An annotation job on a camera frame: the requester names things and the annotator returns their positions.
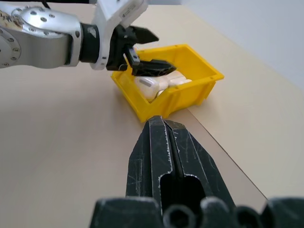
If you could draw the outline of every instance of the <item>beige table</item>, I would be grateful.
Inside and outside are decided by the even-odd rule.
[[[84,22],[93,13],[92,6],[56,7]],[[166,9],[151,7],[139,22]],[[174,18],[167,23],[177,26]],[[128,158],[143,124],[110,73],[88,64],[0,73],[0,227],[87,227],[98,198],[124,195]],[[211,154],[237,204],[262,207],[263,195],[188,110],[170,119],[185,124]]]

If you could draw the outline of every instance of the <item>white object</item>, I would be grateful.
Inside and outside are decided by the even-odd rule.
[[[148,101],[153,100],[160,91],[160,83],[152,77],[135,77],[135,84]]]
[[[102,70],[109,59],[110,41],[117,25],[125,28],[148,8],[147,0],[97,0],[92,24],[97,25],[100,38],[99,57],[91,63],[94,70]]]
[[[170,81],[172,79],[180,78],[180,77],[183,77],[186,80],[185,76],[177,70],[173,71],[172,73],[170,73],[168,75],[162,76],[162,77],[165,77],[168,81]]]
[[[159,96],[163,93],[163,91],[165,91],[165,90],[159,91],[159,92],[157,93],[157,96],[159,97]]]
[[[168,81],[165,76],[152,77],[152,79],[159,83],[160,90],[165,90],[169,86]]]
[[[186,84],[188,82],[192,82],[192,80],[191,79],[186,79],[185,81],[182,82],[182,84]]]
[[[169,81],[169,87],[181,85],[186,80],[188,80],[188,79],[186,79],[184,76],[172,79]]]

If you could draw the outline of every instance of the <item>scratch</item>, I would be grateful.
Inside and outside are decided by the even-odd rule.
[[[138,186],[139,186],[139,193],[140,193],[140,191],[141,191],[141,185],[140,185],[140,183],[142,182],[142,179],[143,179],[143,163],[142,163],[143,161],[141,160],[141,162],[140,162],[140,182],[138,183]]]
[[[188,138],[186,139],[186,162],[189,163],[189,159],[188,159]]]
[[[136,179],[134,177],[130,176],[129,174],[128,174],[128,177],[130,177],[132,180],[136,181]]]
[[[205,180],[207,181],[207,183],[209,183],[208,178],[207,178],[207,175],[206,175],[206,173],[205,173],[204,167],[203,167],[203,165],[202,165],[200,159],[199,159],[199,162],[200,162],[201,169],[203,170],[203,173],[204,173],[204,176],[205,176]]]
[[[178,150],[178,152],[179,152],[179,154],[180,154],[181,151],[179,150],[179,148],[181,148],[182,151],[185,152],[185,155],[186,155],[186,162],[189,163],[189,161],[188,161],[189,159],[188,159],[187,145],[186,145],[186,148],[183,147],[182,144],[181,144],[181,145],[178,145],[177,150]]]
[[[132,183],[127,183],[127,185],[133,185],[133,184],[136,184],[136,181]]]
[[[217,190],[220,192],[220,190],[219,190],[219,183],[218,183],[218,179],[216,180],[216,184],[217,184]]]
[[[142,160],[139,159],[139,161],[140,161],[140,170],[141,170],[141,168],[142,168]],[[135,185],[136,193],[137,193],[137,195],[140,195],[141,194],[141,185],[140,185],[140,183],[142,182],[142,176],[140,175],[140,177],[138,178],[137,172],[135,172],[135,175],[136,175],[136,177],[135,177],[135,181],[136,181],[136,185]]]
[[[215,167],[212,165],[211,156],[210,156],[210,155],[208,155],[208,158],[209,158],[209,162],[210,162],[211,167],[212,167],[213,169],[215,169],[215,170],[216,170],[216,168],[215,168]]]
[[[192,138],[191,138],[191,135],[190,135],[190,139],[191,139],[191,141],[192,141],[193,148],[194,148],[194,150],[192,150],[193,157],[194,157],[194,159],[196,159],[196,156],[197,156],[197,157],[199,156],[199,155],[198,155],[199,149],[197,149],[197,148],[195,147],[195,145],[194,145],[194,143],[193,143],[193,140],[192,140]]]

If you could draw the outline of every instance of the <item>yellow bin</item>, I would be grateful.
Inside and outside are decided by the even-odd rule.
[[[191,105],[200,105],[211,92],[215,82],[224,76],[188,45],[175,45],[137,51],[141,60],[166,60],[175,65],[192,82],[166,89],[149,103],[134,83],[132,69],[114,72],[112,79],[128,100],[141,122],[155,115],[167,118],[171,113]]]

